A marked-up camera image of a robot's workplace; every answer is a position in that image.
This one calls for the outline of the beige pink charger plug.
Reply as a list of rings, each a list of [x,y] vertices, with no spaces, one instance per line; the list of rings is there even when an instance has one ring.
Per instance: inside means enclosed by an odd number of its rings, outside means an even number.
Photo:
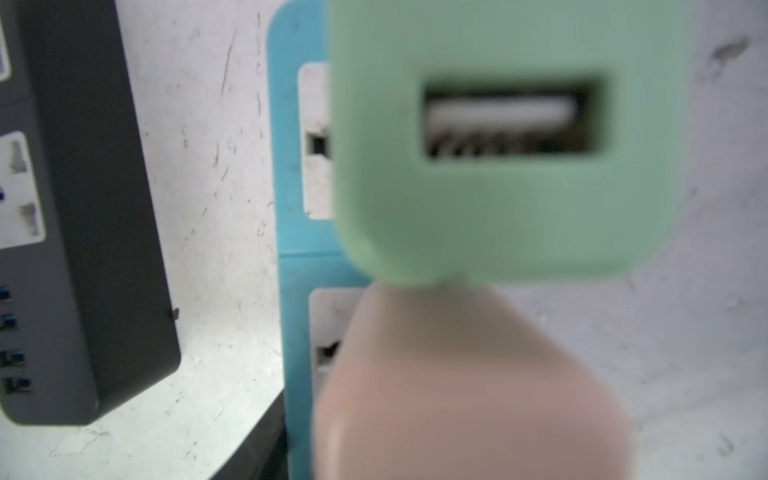
[[[375,282],[313,408],[318,479],[627,479],[628,421],[489,287]]]

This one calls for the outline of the black power strip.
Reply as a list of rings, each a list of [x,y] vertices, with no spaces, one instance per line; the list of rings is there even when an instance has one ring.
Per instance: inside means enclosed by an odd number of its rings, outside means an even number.
[[[181,353],[116,6],[1,5],[1,409],[88,425]]]

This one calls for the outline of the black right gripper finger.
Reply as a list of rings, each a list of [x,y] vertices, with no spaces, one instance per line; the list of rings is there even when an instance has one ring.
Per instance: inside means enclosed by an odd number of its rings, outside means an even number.
[[[287,480],[284,393],[275,398],[213,480]]]

